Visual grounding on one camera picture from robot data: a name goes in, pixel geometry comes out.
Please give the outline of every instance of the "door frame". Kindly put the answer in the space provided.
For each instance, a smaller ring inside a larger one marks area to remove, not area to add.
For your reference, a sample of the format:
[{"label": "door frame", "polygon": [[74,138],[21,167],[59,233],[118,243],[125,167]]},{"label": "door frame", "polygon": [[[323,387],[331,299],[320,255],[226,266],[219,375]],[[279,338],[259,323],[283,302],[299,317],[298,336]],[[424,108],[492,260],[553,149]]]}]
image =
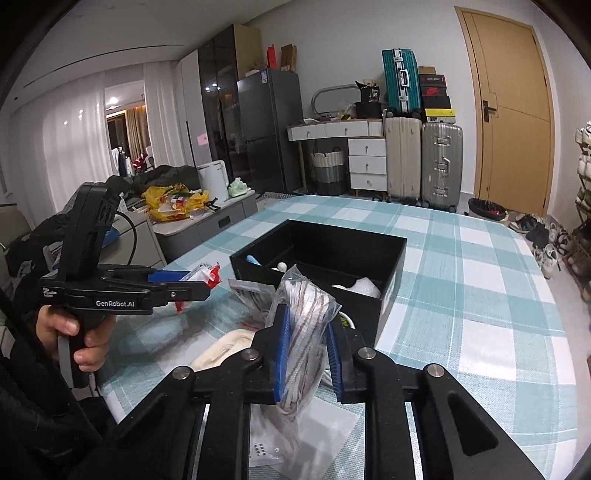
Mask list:
[{"label": "door frame", "polygon": [[548,105],[550,108],[550,164],[548,165],[548,180],[546,185],[546,201],[544,204],[544,216],[548,212],[548,204],[550,203],[550,193],[552,189],[552,179],[554,175],[554,150],[555,150],[555,131],[554,131],[554,103],[552,101],[552,91],[550,88],[550,77],[548,76],[548,68],[546,68],[546,61],[540,47],[540,41],[538,36],[535,34],[534,27],[527,25],[517,20],[512,20],[507,17],[500,15],[491,14],[488,12],[482,12],[480,10],[474,10],[471,8],[455,7],[458,20],[462,27],[462,33],[464,34],[464,40],[466,42],[466,49],[468,50],[468,58],[470,60],[470,70],[472,72],[472,84],[474,86],[474,100],[476,108],[476,171],[474,175],[474,195],[476,198],[480,198],[481,187],[482,187],[482,155],[483,155],[483,116],[482,116],[482,96],[480,95],[480,81],[478,79],[478,69],[476,67],[476,56],[474,55],[474,48],[472,47],[472,41],[470,40],[470,33],[468,32],[468,26],[466,25],[466,19],[464,18],[464,12],[469,14],[486,15],[487,17],[497,18],[504,20],[520,27],[528,28],[534,37],[535,46],[538,49],[540,60],[542,62],[542,68],[544,69],[544,76],[546,79],[546,87],[548,93]]}]

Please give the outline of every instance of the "checkered tablecloth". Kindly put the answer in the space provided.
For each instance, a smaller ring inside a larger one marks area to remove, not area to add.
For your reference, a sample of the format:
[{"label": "checkered tablecloth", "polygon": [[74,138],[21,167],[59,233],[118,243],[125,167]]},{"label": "checkered tablecloth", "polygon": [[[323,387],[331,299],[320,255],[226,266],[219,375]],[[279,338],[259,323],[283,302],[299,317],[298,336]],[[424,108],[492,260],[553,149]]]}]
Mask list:
[{"label": "checkered tablecloth", "polygon": [[[518,234],[447,212],[301,196],[243,220],[168,268],[219,262],[222,277],[233,277],[229,255],[286,219],[406,237],[401,287],[378,349],[402,365],[444,365],[546,478],[566,476],[577,438],[571,354],[550,289]],[[120,317],[99,377],[115,417],[247,315],[225,281],[181,315],[169,305],[150,317]],[[336,404],[324,388],[311,405],[302,442],[326,454],[306,472],[260,467],[251,478],[363,478],[363,406]],[[324,438],[331,429],[318,425],[336,417],[340,430]]]}]

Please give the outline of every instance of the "stack of boxes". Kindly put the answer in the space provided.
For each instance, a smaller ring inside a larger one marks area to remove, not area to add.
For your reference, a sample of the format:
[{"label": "stack of boxes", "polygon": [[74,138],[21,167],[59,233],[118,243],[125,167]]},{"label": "stack of boxes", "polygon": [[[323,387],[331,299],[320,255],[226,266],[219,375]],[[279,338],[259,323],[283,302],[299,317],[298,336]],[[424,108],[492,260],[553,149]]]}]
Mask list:
[{"label": "stack of boxes", "polygon": [[437,74],[435,67],[419,67],[418,73],[427,121],[455,124],[456,114],[447,95],[445,75]]}]

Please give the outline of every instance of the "hand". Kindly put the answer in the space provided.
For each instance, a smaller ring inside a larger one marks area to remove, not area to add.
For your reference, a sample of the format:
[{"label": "hand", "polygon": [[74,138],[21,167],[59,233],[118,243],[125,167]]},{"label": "hand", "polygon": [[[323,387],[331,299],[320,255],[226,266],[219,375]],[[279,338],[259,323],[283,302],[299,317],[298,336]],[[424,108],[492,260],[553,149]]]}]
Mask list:
[{"label": "hand", "polygon": [[[109,350],[109,338],[115,328],[115,316],[105,319],[96,329],[86,332],[83,348],[74,353],[74,361],[80,365],[83,372],[96,372],[105,363],[105,355]],[[57,336],[75,335],[80,329],[78,320],[61,307],[43,306],[37,316],[35,327],[37,337],[45,347],[46,352],[54,359],[57,358]]]}]

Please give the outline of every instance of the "refrigerator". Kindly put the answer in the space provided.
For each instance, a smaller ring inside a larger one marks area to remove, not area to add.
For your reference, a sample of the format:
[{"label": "refrigerator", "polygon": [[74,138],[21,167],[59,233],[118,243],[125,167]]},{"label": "refrigerator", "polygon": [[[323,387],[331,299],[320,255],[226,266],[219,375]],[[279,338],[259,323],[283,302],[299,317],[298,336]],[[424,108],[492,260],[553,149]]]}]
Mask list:
[{"label": "refrigerator", "polygon": [[252,172],[249,186],[261,193],[301,188],[297,146],[287,138],[287,127],[304,118],[297,73],[261,70],[238,82],[238,98]]}]

